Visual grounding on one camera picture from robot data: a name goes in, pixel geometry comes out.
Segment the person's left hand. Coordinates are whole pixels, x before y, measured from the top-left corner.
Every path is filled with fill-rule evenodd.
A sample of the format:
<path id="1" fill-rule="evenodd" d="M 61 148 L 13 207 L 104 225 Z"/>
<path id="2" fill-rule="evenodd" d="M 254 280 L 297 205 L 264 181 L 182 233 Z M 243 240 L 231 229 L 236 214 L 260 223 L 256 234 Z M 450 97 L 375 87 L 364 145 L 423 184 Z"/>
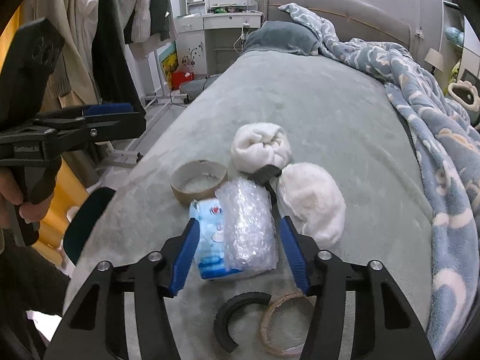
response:
<path id="1" fill-rule="evenodd" d="M 8 229 L 11 227 L 10 214 L 7 210 L 7 203 L 11 203 L 14 206 L 19 206 L 19 214 L 28 224 L 38 222 L 47 215 L 50 203 L 54 197 L 54 194 L 52 193 L 44 201 L 38 204 L 24 202 L 23 194 L 20 191 L 20 187 L 16 183 L 13 175 L 9 170 L 3 168 L 1 169 L 0 175 L 0 190 L 1 229 Z"/>

